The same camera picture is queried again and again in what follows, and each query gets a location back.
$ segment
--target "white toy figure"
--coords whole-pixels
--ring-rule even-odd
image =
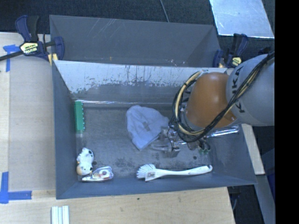
[[[93,159],[93,152],[84,147],[77,157],[77,174],[81,176],[91,174],[93,172]]]

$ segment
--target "bin floor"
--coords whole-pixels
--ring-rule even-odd
[[[183,170],[210,164],[209,154],[180,146],[177,157],[166,157],[163,151],[147,146],[138,150],[127,131],[126,112],[130,105],[108,107],[108,105],[84,104],[85,131],[77,137],[77,151],[83,147],[94,153],[93,168],[111,166],[114,178],[135,177],[138,168],[153,163],[157,168]],[[171,105],[147,106],[157,109],[162,115],[171,117]]]

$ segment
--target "silver panel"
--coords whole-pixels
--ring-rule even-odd
[[[274,38],[262,0],[210,0],[219,35]]]

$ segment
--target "dish brush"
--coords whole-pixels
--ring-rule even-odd
[[[145,164],[138,169],[137,178],[145,178],[145,181],[150,181],[166,175],[200,175],[211,172],[212,170],[213,167],[211,165],[201,166],[184,171],[170,171],[158,169],[154,164]]]

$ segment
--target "gray cloth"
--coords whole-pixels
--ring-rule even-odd
[[[168,118],[159,111],[134,105],[127,110],[127,128],[135,146],[142,150],[158,138],[161,127],[168,126]]]

